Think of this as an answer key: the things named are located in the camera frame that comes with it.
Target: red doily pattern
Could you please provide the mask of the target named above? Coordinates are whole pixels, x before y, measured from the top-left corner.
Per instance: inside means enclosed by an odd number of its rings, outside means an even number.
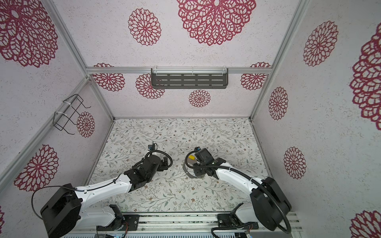
[[[155,44],[162,34],[160,23],[155,15],[143,8],[132,12],[128,20],[128,28],[133,38],[142,45]]]
[[[136,88],[138,92],[141,95],[143,95],[143,97],[146,97],[146,98],[151,98],[151,99],[159,98],[165,92],[165,89],[154,89],[152,87],[151,74],[148,74],[148,73],[140,75],[136,79],[135,84],[136,84]]]
[[[39,0],[1,0],[0,51],[6,60],[40,67],[55,58],[57,33]]]
[[[250,67],[268,68],[268,67],[271,67],[271,65],[265,62],[258,62],[256,64],[251,65]],[[264,73],[254,73],[254,74],[245,73],[241,76],[241,85],[248,90],[256,90],[262,87],[266,77],[267,75]]]
[[[189,102],[195,107],[206,106],[210,102],[210,94],[205,90],[195,90],[189,95]]]
[[[82,112],[77,119],[78,132],[83,137],[90,137],[95,129],[93,116],[88,112]]]
[[[113,67],[109,64],[96,64],[94,67]],[[99,86],[109,91],[119,91],[124,87],[124,77],[121,73],[95,73],[93,74],[95,82]]]
[[[286,150],[283,163],[287,173],[294,179],[301,179],[306,172],[306,160],[302,152],[295,147]]]
[[[3,228],[4,225],[4,213],[1,211],[1,206],[0,206],[0,234],[1,234],[1,229]]]
[[[277,87],[270,96],[269,112],[274,120],[281,119],[288,107],[288,98],[286,90],[282,87]]]
[[[42,145],[13,184],[20,190],[35,191],[50,183],[57,173],[57,168],[57,153],[49,145]]]
[[[361,108],[361,117],[375,122],[381,130],[381,23],[376,34],[362,46],[359,60],[352,69],[352,102]]]
[[[337,25],[331,21],[324,22],[311,33],[303,53],[308,66],[319,65],[330,56],[335,48],[338,33]]]
[[[380,238],[381,237],[381,214],[378,211],[363,211],[356,214],[351,220],[349,227],[351,238]]]
[[[182,27],[199,43],[221,45],[250,21],[255,0],[177,0]]]

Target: enclosure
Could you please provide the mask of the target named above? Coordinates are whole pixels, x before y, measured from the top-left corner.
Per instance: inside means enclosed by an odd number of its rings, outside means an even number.
[[[250,203],[185,173],[195,147],[274,178],[294,238],[381,236],[380,12],[377,0],[0,1],[0,237],[47,237],[34,191],[115,178],[154,143],[172,167],[92,206],[139,214],[129,237],[211,237],[217,214]],[[170,74],[208,83],[170,87]],[[35,194],[37,211],[56,190]]]

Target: small red flower motif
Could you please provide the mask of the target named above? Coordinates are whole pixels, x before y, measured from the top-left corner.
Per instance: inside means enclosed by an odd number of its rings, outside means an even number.
[[[164,89],[154,89],[151,84],[151,74],[140,75],[136,79],[136,88],[138,92],[143,95],[143,97],[156,99],[161,97],[165,90]]]
[[[90,137],[95,129],[93,116],[88,112],[82,112],[77,119],[77,130],[83,137]]]
[[[306,172],[306,160],[302,152],[295,147],[286,150],[283,159],[287,173],[294,179],[301,179]]]
[[[287,110],[288,99],[286,90],[282,87],[277,87],[270,96],[269,112],[274,120],[281,119]]]
[[[49,145],[42,145],[13,184],[20,190],[36,191],[50,183],[57,173],[57,168],[57,153]]]
[[[189,102],[195,107],[206,106],[210,102],[210,94],[205,90],[195,90],[189,95]]]
[[[96,64],[94,67],[113,67],[109,64]],[[124,77],[121,73],[95,73],[93,74],[95,82],[99,86],[109,91],[119,91],[124,87]]]
[[[251,65],[250,67],[271,67],[269,63],[258,62],[256,64]],[[241,85],[248,90],[256,90],[261,88],[263,82],[265,81],[267,74],[264,73],[255,73],[255,74],[243,74],[241,76]]]
[[[162,32],[155,15],[143,8],[136,9],[131,13],[128,28],[134,39],[142,45],[155,44]]]
[[[189,36],[208,45],[221,45],[240,33],[250,21],[255,0],[177,0],[182,27]]]
[[[331,21],[324,22],[311,33],[303,53],[308,66],[319,65],[330,56],[335,48],[338,33],[337,25]]]
[[[1,234],[1,228],[3,228],[4,225],[4,213],[1,211],[1,206],[0,206],[0,234]]]
[[[359,61],[352,69],[352,102],[361,108],[361,117],[375,122],[381,130],[381,23],[376,34],[362,46]]]
[[[351,238],[380,238],[381,237],[381,214],[378,211],[356,213],[351,219]]]
[[[6,60],[40,67],[55,58],[57,33],[38,0],[2,0],[0,51]]]

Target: black cable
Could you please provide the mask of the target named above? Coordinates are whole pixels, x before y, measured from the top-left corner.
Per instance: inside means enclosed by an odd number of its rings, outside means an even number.
[[[155,153],[155,152],[167,156],[168,159],[170,160],[170,164],[168,166],[159,166],[160,169],[168,169],[169,167],[172,166],[172,164],[173,164],[172,158],[169,156],[169,154],[167,154],[167,153],[165,153],[165,152],[163,152],[161,150],[151,150],[151,151],[148,151],[148,153],[144,156],[144,159],[147,158],[150,154]]]
[[[238,225],[238,226],[235,226],[235,227],[213,227],[210,232],[212,233],[213,237],[215,238],[219,238],[215,233],[214,231],[215,230],[233,230],[233,229],[238,229],[238,228],[242,228],[242,227],[245,227],[247,225],[251,225],[253,224],[254,222],[247,222],[245,224],[242,224],[242,225]]]
[[[96,190],[96,189],[99,189],[99,188],[106,187],[107,185],[110,185],[110,184],[112,184],[112,183],[116,183],[116,180],[119,178],[120,175],[121,175],[121,174],[119,174],[118,177],[117,177],[116,179],[113,179],[112,182],[110,182],[110,183],[108,183],[108,184],[106,184],[106,185],[103,185],[103,186],[98,187],[98,188],[89,189],[89,190],[87,190],[87,191],[93,191],[93,190]],[[32,205],[32,210],[33,210],[34,214],[35,214],[38,218],[40,218],[41,220],[42,220],[42,217],[40,217],[40,216],[37,214],[37,212],[35,211],[35,209],[34,209],[34,205],[33,205],[33,197],[34,197],[34,194],[35,194],[37,191],[39,191],[40,189],[43,189],[43,188],[53,188],[53,187],[60,187],[60,188],[65,188],[65,189],[72,190],[72,191],[84,192],[84,190],[72,189],[72,188],[67,188],[67,187],[59,186],[59,185],[55,185],[55,186],[45,186],[45,187],[42,187],[42,188],[37,189],[36,191],[33,192],[33,194],[32,194],[32,198],[30,199],[30,203],[31,203],[31,205]]]
[[[280,215],[282,216],[282,219],[284,220],[285,224],[286,224],[286,228],[284,228],[283,226],[281,225],[278,225],[278,228],[280,230],[282,230],[283,232],[287,233],[287,234],[290,234],[291,233],[291,226],[290,226],[290,222],[288,221],[286,215],[284,214],[284,212],[282,211],[282,209],[280,208],[280,206],[278,205],[278,202],[276,201],[276,199],[274,198],[274,196],[264,187],[262,186],[260,183],[258,183],[256,180],[254,180],[252,177],[246,175],[245,173],[235,169],[235,168],[230,168],[230,167],[227,167],[227,166],[220,166],[220,165],[204,165],[204,166],[197,166],[197,167],[193,167],[191,165],[188,164],[187,162],[187,158],[188,156],[190,156],[191,154],[195,153],[197,151],[191,151],[187,154],[187,156],[185,157],[185,164],[186,166],[188,166],[189,168],[191,169],[203,169],[203,168],[218,168],[218,169],[228,169],[230,171],[233,171],[233,172],[236,172],[237,174],[243,176],[244,178],[248,179],[250,182],[254,183],[255,185],[258,186],[258,188],[264,193],[267,195],[267,197],[269,197],[269,199],[274,203],[274,205],[277,207]]]

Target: floral print floor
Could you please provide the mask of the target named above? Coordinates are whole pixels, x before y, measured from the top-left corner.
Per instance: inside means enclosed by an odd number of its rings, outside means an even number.
[[[120,119],[115,121],[90,183],[130,169],[153,142],[172,157],[173,166],[156,172],[144,187],[92,207],[116,204],[122,212],[231,211],[240,202],[249,202],[248,196],[226,182],[207,175],[190,179],[185,174],[185,155],[198,146],[247,174],[268,176],[247,118]]]

